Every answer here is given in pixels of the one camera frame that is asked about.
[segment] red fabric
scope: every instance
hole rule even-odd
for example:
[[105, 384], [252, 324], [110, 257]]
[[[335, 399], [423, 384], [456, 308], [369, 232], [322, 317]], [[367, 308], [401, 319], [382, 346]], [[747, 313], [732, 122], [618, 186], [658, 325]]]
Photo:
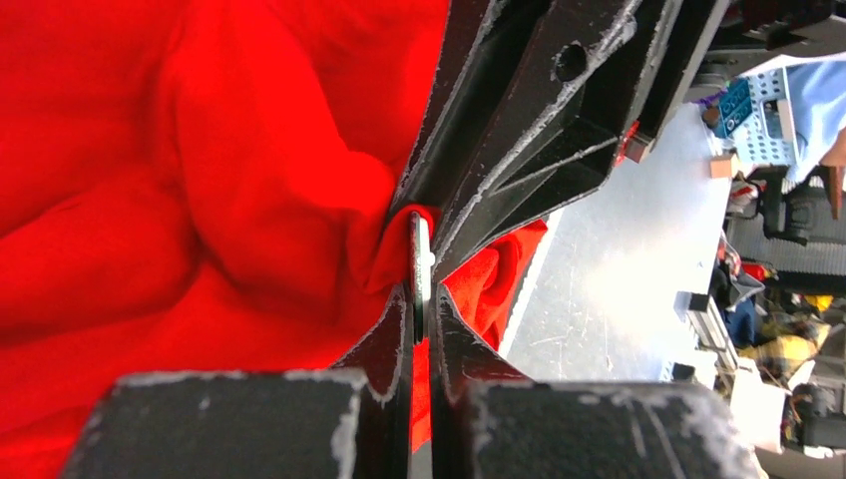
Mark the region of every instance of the red fabric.
[[[55, 475], [122, 374], [320, 368], [373, 325], [407, 272], [410, 210], [380, 232], [446, 11], [3, 2], [0, 477]], [[448, 280], [494, 345], [543, 231]]]

